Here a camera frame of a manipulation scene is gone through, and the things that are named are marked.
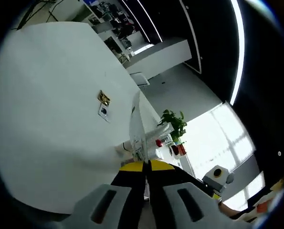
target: window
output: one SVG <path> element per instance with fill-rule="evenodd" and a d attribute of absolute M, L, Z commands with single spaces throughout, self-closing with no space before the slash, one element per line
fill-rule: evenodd
<path fill-rule="evenodd" d="M 245 210 L 248 207 L 247 200 L 258 193 L 263 187 L 265 187 L 265 181 L 263 172 L 261 172 L 246 188 L 224 201 L 224 204 L 237 211 Z"/>
<path fill-rule="evenodd" d="M 199 179 L 215 165 L 234 170 L 254 151 L 252 140 L 228 103 L 189 121 L 181 140 Z"/>

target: white table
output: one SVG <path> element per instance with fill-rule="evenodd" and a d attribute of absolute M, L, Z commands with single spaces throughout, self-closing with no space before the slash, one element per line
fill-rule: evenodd
<path fill-rule="evenodd" d="M 99 90 L 111 99 L 111 123 L 97 114 Z M 0 51 L 0 174 L 10 194 L 35 208 L 72 213 L 79 199 L 110 183 L 122 160 L 114 146 L 129 139 L 138 91 L 85 23 L 12 32 Z M 143 94 L 140 106 L 146 131 L 153 130 L 159 116 Z"/>

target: cable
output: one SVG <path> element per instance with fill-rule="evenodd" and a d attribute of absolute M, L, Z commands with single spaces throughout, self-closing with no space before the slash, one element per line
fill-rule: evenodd
<path fill-rule="evenodd" d="M 30 15 L 32 14 L 33 9 L 40 3 L 39 0 L 35 1 L 27 10 L 27 12 L 24 14 L 22 20 L 20 21 L 17 30 L 21 29 L 25 23 L 26 20 L 30 17 Z"/>
<path fill-rule="evenodd" d="M 48 1 L 47 1 L 43 6 L 41 6 L 35 13 L 33 13 L 32 16 L 30 16 L 30 17 L 26 20 L 25 24 L 26 24 L 26 23 L 30 20 L 30 18 L 32 18 L 36 13 L 38 13 L 40 10 L 42 10 L 42 8 L 43 8 L 44 6 L 46 6 L 47 3 L 48 3 Z"/>
<path fill-rule="evenodd" d="M 61 0 L 60 2 L 58 2 L 55 6 L 54 6 L 54 8 L 52 9 L 52 12 L 50 12 L 49 11 L 49 13 L 50 13 L 50 15 L 48 16 L 48 18 L 47 18 L 47 20 L 46 20 L 46 22 L 45 23 L 47 23 L 48 22 L 48 20 L 50 19 L 50 17 L 51 17 L 51 15 L 52 15 L 52 13 L 53 13 L 53 11 L 54 11 L 54 9 L 56 8 L 56 6 L 58 6 L 61 2 L 63 2 L 64 0 Z"/>
<path fill-rule="evenodd" d="M 43 1 L 43 0 L 40 0 L 41 2 L 49 2 L 49 3 L 56 3 L 56 1 Z"/>

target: potted plant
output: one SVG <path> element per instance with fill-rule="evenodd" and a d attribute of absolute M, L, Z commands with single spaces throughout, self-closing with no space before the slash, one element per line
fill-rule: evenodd
<path fill-rule="evenodd" d="M 185 134 L 185 130 L 183 129 L 187 126 L 187 123 L 184 121 L 184 114 L 180 111 L 181 117 L 177 118 L 176 114 L 170 110 L 165 110 L 161 117 L 161 122 L 158 124 L 163 125 L 164 123 L 170 123 L 174 128 L 174 131 L 170 133 L 172 140 L 177 142 L 179 137 Z"/>

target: led light strip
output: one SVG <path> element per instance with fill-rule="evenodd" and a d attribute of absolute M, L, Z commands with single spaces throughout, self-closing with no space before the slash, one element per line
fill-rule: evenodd
<path fill-rule="evenodd" d="M 146 49 L 151 48 L 152 46 L 154 46 L 154 44 L 145 45 L 144 47 L 142 47 L 142 48 L 136 50 L 136 51 L 134 52 L 134 55 L 138 55 L 139 53 L 145 51 Z"/>
<path fill-rule="evenodd" d="M 150 16 L 148 15 L 147 11 L 145 10 L 144 6 L 142 5 L 142 3 L 141 3 L 139 0 L 137 0 L 137 1 L 138 1 L 138 3 L 140 4 L 140 6 L 143 8 L 143 10 L 145 11 L 146 15 L 148 16 L 148 18 L 149 18 L 149 20 L 150 20 L 150 22 L 151 22 L 153 28 L 155 28 L 155 30 L 156 30 L 156 32 L 157 32 L 157 34 L 158 34 L 158 37 L 160 38 L 160 41 L 163 42 L 163 40 L 162 40 L 162 38 L 161 38 L 161 36 L 160 36 L 158 30 L 156 29 L 154 23 L 152 22 Z"/>
<path fill-rule="evenodd" d="M 122 0 L 122 2 L 125 4 L 125 6 L 128 8 L 128 10 L 130 11 L 130 13 L 133 15 L 133 17 L 136 19 L 137 23 L 139 24 L 139 26 L 141 27 L 143 33 L 145 34 L 148 42 L 150 42 L 150 39 L 148 38 L 147 34 L 145 33 L 143 27 L 141 26 L 141 24 L 138 22 L 137 18 L 135 17 L 135 15 L 133 14 L 133 12 L 131 11 L 131 9 L 127 6 L 127 4 L 124 2 L 124 0 Z"/>
<path fill-rule="evenodd" d="M 239 57 L 238 57 L 238 67 L 237 67 L 237 74 L 235 85 L 231 97 L 230 104 L 233 105 L 238 93 L 239 85 L 241 83 L 242 78 L 242 71 L 243 71 L 243 60 L 244 60 L 244 53 L 245 53 L 245 37 L 243 32 L 243 22 L 242 22 L 242 14 L 241 10 L 239 9 L 239 5 L 237 0 L 231 0 L 232 6 L 234 8 L 235 17 L 237 21 L 237 29 L 238 29 L 238 36 L 239 36 Z"/>

